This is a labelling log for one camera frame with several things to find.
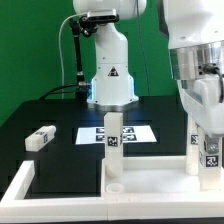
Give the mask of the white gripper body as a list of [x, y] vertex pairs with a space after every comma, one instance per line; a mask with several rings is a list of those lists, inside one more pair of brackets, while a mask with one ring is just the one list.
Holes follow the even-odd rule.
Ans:
[[224, 136], [224, 101], [219, 102], [220, 86], [217, 76], [178, 81], [184, 110], [209, 136]]

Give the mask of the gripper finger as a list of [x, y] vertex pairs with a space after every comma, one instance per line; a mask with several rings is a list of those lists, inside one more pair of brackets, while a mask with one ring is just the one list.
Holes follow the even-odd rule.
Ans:
[[205, 152], [209, 155], [216, 155], [221, 152], [221, 139], [205, 136]]

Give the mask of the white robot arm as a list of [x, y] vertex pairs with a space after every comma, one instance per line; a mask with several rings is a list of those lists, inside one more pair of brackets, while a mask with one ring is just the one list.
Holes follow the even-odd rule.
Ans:
[[[95, 36], [96, 75], [88, 102], [124, 106], [138, 98], [128, 72], [127, 39], [114, 23], [141, 15], [146, 0], [73, 0], [85, 35]], [[224, 138], [224, 0], [158, 0], [172, 77], [198, 126], [199, 150], [222, 152]]]

